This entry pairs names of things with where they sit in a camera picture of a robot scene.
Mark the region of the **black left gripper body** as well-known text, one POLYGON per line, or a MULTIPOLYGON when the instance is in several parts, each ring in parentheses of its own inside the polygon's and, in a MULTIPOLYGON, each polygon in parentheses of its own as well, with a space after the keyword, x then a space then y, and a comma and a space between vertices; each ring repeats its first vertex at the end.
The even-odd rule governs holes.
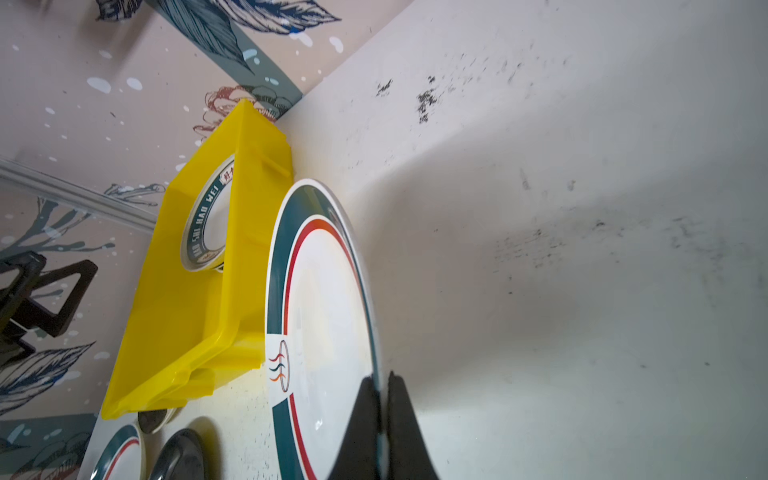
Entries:
POLYGON ((1 278, 8 283, 1 288, 1 365, 19 361, 30 352, 22 347, 22 329, 10 323, 11 318, 28 298, 47 263, 43 255, 33 251, 1 260, 1 278))

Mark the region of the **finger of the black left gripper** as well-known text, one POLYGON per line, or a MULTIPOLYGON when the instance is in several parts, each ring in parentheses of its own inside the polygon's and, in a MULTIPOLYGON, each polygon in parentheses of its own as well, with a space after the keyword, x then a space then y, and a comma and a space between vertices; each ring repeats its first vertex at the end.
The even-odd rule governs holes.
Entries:
POLYGON ((43 273, 11 320, 26 330, 38 329, 51 337, 63 335, 97 272, 94 262, 82 260, 43 273))

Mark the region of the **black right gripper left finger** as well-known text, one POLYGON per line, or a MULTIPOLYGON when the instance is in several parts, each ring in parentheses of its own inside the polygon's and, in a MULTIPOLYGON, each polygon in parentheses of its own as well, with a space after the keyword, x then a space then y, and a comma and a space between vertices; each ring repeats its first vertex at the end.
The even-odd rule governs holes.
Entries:
POLYGON ((330 480, 374 480, 380 478, 378 436, 380 431, 379 392, 371 377, 359 387, 330 480))

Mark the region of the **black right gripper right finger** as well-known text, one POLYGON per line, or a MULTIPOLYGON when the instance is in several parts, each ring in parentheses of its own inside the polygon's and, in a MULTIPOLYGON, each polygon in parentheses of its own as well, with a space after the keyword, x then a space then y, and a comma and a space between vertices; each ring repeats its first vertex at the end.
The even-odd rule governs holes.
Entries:
POLYGON ((389 442, 388 479, 439 479, 405 381, 394 372, 388 377, 386 433, 389 442))

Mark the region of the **black round plate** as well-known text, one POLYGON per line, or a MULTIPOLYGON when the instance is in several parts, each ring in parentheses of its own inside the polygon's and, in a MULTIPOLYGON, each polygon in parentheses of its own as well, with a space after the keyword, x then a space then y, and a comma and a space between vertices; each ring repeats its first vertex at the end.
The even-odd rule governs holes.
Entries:
POLYGON ((164 444, 150 480, 205 480, 209 478, 200 435, 192 429, 177 431, 164 444))

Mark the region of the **white plate green lettered rim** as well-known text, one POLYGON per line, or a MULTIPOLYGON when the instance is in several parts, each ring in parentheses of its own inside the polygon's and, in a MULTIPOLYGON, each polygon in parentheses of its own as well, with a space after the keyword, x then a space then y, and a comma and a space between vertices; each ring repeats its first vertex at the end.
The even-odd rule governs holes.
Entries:
POLYGON ((223 270, 234 165, 232 154, 213 171, 190 210, 180 249, 189 272, 223 270))

